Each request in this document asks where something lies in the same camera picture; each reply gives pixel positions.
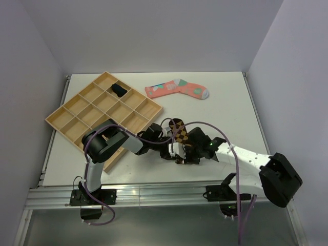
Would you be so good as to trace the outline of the brown orange argyle sock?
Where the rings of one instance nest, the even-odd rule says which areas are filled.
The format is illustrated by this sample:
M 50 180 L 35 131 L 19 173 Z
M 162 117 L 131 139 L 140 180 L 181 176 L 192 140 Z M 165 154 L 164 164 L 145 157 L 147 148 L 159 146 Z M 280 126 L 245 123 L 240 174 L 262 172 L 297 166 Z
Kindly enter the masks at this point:
M 174 135 L 174 139 L 171 144 L 174 142 L 178 142 L 184 145 L 186 158 L 182 159 L 178 156 L 175 157 L 175 162 L 177 164 L 192 164 L 192 150 L 193 146 L 189 140 L 187 130 L 184 126 L 185 124 L 179 118 L 173 118 L 169 121 L 169 126 L 172 129 L 172 135 Z

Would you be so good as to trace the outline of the navy ankle sock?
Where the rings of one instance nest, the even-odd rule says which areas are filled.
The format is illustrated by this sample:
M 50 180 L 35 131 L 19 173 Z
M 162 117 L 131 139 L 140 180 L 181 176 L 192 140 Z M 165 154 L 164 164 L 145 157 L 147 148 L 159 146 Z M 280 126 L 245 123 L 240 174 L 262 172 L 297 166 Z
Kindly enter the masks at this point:
M 122 86 L 120 86 L 117 83 L 114 83 L 111 86 L 111 89 L 119 98 L 123 97 L 128 92 L 125 88 L 123 88 Z

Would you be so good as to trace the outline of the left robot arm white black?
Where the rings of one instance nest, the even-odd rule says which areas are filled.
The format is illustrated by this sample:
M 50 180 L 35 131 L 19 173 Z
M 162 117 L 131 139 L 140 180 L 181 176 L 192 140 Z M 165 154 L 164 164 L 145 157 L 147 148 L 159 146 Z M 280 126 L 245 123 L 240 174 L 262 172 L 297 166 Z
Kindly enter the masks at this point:
M 100 198 L 104 164 L 118 149 L 123 148 L 135 155 L 155 150 L 164 157 L 170 157 L 169 144 L 173 143 L 174 139 L 172 136 L 164 136 L 163 128 L 155 123 L 134 134 L 110 118 L 85 134 L 81 142 L 87 165 L 81 198 L 87 204 L 95 204 Z

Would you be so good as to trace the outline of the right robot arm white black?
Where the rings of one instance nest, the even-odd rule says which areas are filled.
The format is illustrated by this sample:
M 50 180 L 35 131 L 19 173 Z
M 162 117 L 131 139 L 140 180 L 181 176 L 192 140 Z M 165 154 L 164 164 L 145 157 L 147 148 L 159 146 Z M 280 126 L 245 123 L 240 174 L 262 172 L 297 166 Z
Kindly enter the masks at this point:
M 264 195 L 274 205 L 285 208 L 303 181 L 288 159 L 280 153 L 259 154 L 220 137 L 210 139 L 201 128 L 188 133 L 186 159 L 199 162 L 201 158 L 235 166 L 236 171 L 222 182 L 222 195 L 228 200 L 238 194 L 242 198 Z

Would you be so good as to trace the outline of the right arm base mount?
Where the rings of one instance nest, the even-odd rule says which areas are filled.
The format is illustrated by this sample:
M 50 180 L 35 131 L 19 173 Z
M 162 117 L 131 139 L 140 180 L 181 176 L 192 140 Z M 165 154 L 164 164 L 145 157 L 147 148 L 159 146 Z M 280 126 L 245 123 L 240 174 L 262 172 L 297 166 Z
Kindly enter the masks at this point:
M 220 210 L 224 218 L 232 220 L 237 217 L 237 194 L 229 185 L 235 176 L 236 173 L 231 173 L 220 185 L 206 186 L 206 191 L 202 195 L 208 202 L 230 201 L 230 203 L 221 204 Z

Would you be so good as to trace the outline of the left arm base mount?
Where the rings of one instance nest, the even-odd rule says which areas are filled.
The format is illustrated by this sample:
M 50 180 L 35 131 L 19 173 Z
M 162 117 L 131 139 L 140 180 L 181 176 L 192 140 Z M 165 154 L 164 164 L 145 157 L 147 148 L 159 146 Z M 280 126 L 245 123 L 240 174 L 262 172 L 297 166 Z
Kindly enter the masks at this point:
M 115 205 L 117 190 L 116 189 L 102 189 L 99 188 L 91 195 L 87 193 L 83 187 L 83 180 L 81 176 L 76 176 L 73 180 L 73 190 L 70 196 L 69 206 L 81 207 L 80 217 L 83 222 L 87 222 L 90 225 L 103 225 L 108 224 L 115 218 L 115 212 L 110 205 Z M 104 208 L 109 209 L 113 217 L 109 222 L 95 223 L 94 220 L 100 219 L 103 214 Z

